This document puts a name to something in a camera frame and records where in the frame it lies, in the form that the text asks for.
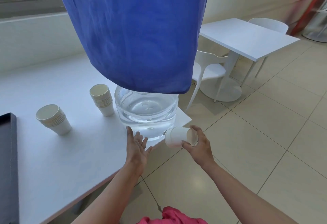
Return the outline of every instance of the white wall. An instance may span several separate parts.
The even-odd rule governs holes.
[[[208,0],[203,23],[237,17],[266,17],[294,25],[311,0]],[[83,52],[69,16],[42,15],[0,21],[0,72]],[[199,50],[226,49],[199,38]]]

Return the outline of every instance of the chair back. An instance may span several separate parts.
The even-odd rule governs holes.
[[[288,30],[288,25],[286,25],[283,22],[273,20],[273,19],[268,19],[268,18],[252,18],[251,20],[248,21],[249,23],[265,27],[270,30],[274,30],[279,33],[286,34]]]
[[[201,66],[201,70],[204,71],[208,65],[225,63],[227,59],[228,56],[218,57],[213,53],[198,50],[194,62],[198,63]]]

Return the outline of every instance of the stack of paper cups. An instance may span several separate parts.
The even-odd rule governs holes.
[[[165,143],[169,147],[181,147],[183,140],[195,145],[198,142],[197,132],[193,128],[175,127],[165,133]]]
[[[67,134],[71,130],[65,113],[55,104],[46,105],[36,112],[36,118],[44,126],[50,128],[59,135]]]
[[[112,97],[107,85],[94,85],[90,89],[90,95],[103,116],[109,116],[114,113]]]

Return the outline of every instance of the tray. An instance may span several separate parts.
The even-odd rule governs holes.
[[[0,224],[18,224],[16,116],[0,116]]]

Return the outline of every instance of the white chair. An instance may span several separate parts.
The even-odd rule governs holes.
[[[279,32],[279,33],[283,33],[283,34],[286,34],[287,30],[288,30],[288,25],[286,25],[285,23],[283,22],[280,22],[280,21],[276,21],[276,20],[273,20],[273,19],[268,19],[268,18],[253,18],[251,20],[249,20],[248,22],[252,23],[252,24],[255,24],[255,25],[258,25],[258,26],[261,26],[261,27],[265,27],[265,28],[268,28],[270,30],[274,30],[276,32]],[[258,76],[259,72],[261,71],[264,63],[266,62],[268,56],[264,58],[257,74],[255,75],[255,77]],[[245,78],[243,79],[242,83],[241,83],[241,87],[243,86],[245,80],[247,79],[247,77],[250,75],[253,67],[255,66],[257,62],[254,62],[252,63],[249,71],[247,72]]]
[[[186,111],[192,105],[192,102],[200,88],[200,84],[202,80],[211,79],[211,78],[220,78],[225,75],[226,70],[220,64],[225,63],[227,61],[227,58],[228,58],[227,56],[218,57],[212,53],[197,51],[197,54],[195,55],[195,61],[193,66],[193,77],[192,77],[192,79],[197,82],[197,85],[191,97],[190,103],[186,108]],[[217,97],[221,88],[221,83],[222,80],[220,80],[219,82],[219,87],[214,102],[217,101]]]

